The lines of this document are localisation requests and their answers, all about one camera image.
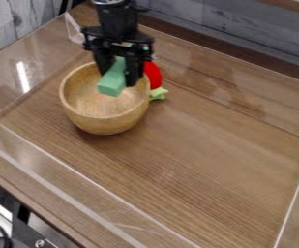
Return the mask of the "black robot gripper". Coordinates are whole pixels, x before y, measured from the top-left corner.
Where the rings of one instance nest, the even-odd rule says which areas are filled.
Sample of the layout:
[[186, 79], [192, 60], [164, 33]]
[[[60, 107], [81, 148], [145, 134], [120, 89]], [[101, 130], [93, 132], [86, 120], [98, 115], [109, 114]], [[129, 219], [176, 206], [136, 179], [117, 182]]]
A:
[[94, 2], [98, 24], [84, 26], [84, 48], [93, 52], [93, 59], [102, 75], [124, 57], [125, 85], [133, 87], [144, 74], [144, 61], [152, 60], [153, 37], [138, 29], [138, 13], [146, 9], [136, 2]]

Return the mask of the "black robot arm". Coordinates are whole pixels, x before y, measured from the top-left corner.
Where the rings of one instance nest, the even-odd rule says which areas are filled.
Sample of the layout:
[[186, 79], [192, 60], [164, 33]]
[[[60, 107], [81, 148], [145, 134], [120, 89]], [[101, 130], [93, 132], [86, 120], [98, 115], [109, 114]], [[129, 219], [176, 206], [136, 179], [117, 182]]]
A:
[[138, 12], [146, 9], [136, 0], [90, 0], [98, 25], [84, 26], [82, 47], [92, 51], [101, 74], [110, 68], [117, 57], [125, 62], [122, 72], [125, 86], [136, 85], [144, 75], [144, 63], [152, 61], [153, 37], [138, 29]]

